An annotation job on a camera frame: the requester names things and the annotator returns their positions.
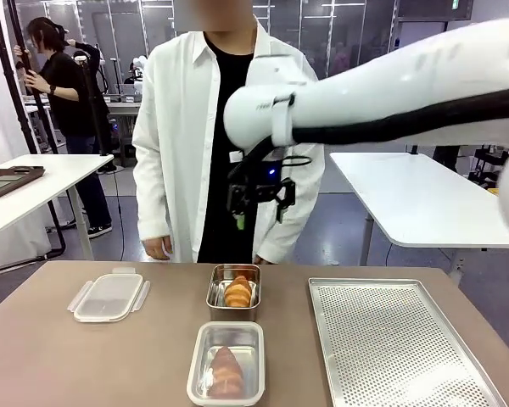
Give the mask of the person's right hand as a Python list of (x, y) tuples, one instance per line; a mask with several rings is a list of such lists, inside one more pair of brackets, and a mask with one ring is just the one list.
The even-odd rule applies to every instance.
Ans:
[(171, 237), (155, 237), (143, 241), (145, 253), (152, 259), (167, 261), (173, 252)]

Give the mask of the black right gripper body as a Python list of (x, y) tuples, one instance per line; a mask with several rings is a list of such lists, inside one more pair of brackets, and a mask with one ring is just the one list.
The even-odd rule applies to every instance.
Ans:
[(279, 201), (282, 190), (282, 161), (248, 154), (244, 159), (244, 180), (247, 203)]

